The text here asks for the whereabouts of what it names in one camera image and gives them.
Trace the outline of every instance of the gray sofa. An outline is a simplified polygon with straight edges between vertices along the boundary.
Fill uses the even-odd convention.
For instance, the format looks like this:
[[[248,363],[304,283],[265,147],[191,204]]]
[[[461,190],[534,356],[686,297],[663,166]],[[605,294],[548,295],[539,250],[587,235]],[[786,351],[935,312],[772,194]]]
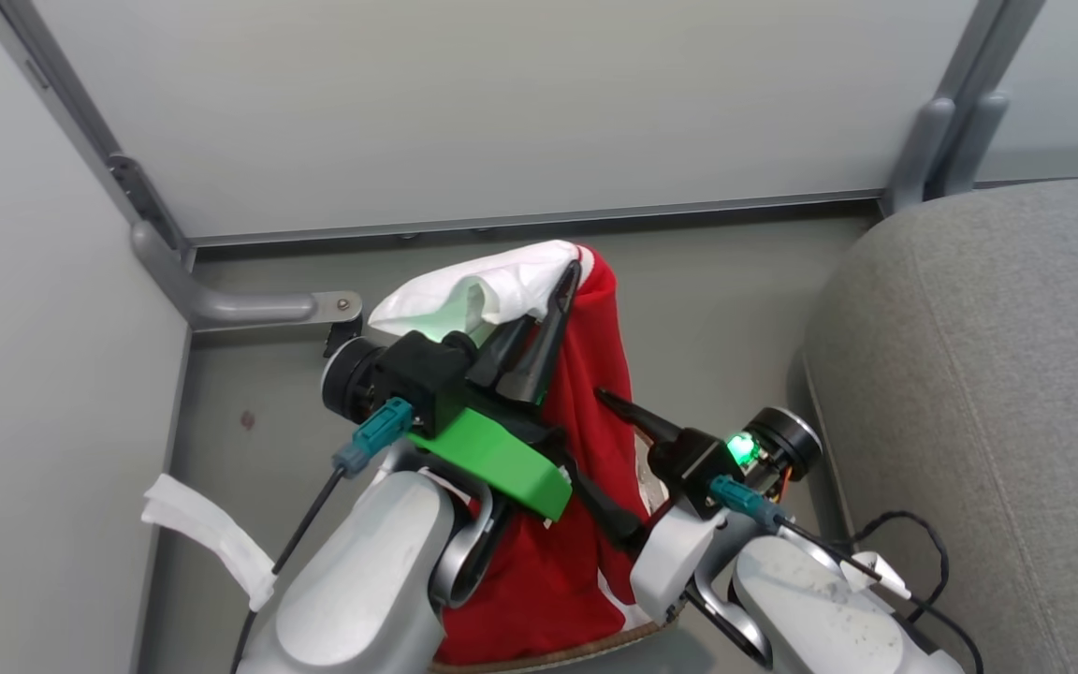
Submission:
[[[1078,181],[887,218],[827,286],[804,354],[847,527],[927,518],[951,555],[938,606],[985,670],[1078,671]],[[918,593],[938,579],[910,523],[868,546]]]

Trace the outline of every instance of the green bracket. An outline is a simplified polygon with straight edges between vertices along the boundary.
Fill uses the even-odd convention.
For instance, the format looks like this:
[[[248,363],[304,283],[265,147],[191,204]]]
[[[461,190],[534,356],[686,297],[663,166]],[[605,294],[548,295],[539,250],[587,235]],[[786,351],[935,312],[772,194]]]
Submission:
[[[555,465],[479,411],[464,410],[437,439],[416,432],[407,438],[553,522],[559,522],[572,496],[572,485]]]

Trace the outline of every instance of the teal connector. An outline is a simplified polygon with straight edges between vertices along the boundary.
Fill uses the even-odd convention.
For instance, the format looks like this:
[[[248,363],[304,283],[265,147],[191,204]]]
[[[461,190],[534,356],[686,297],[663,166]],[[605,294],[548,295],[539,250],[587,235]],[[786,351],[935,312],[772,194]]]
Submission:
[[[763,498],[762,494],[751,486],[736,482],[730,474],[719,474],[715,478],[709,483],[709,495],[723,507],[742,512],[773,532],[779,528],[776,517],[783,517],[785,520],[790,518],[778,505]]]
[[[389,398],[371,417],[351,432],[351,442],[335,452],[332,464],[345,466],[348,477],[364,470],[369,459],[399,439],[415,426],[415,409],[401,398]]]

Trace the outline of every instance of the green led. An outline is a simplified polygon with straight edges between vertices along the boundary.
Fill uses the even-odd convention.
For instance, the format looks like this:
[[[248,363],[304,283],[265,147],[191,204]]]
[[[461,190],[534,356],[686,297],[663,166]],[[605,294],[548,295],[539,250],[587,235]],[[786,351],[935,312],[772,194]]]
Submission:
[[[727,440],[727,449],[731,450],[731,456],[737,465],[748,465],[760,456],[760,444],[746,430],[737,432],[733,438]]]

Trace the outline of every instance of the red fabric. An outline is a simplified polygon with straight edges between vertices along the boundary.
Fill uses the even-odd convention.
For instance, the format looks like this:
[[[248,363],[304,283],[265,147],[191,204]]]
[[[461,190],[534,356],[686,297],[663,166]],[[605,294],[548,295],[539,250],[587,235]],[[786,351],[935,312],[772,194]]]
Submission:
[[[622,507],[645,515],[635,478],[634,431],[593,394],[606,387],[630,397],[617,279],[594,257],[593,272],[573,302],[542,416],[568,429],[581,470]],[[465,606],[444,611],[448,636],[437,661],[506,662],[616,635],[623,617],[599,591],[598,569],[614,596],[632,605],[630,568],[630,560],[605,540],[577,496],[551,528],[536,517],[514,518],[480,589]]]

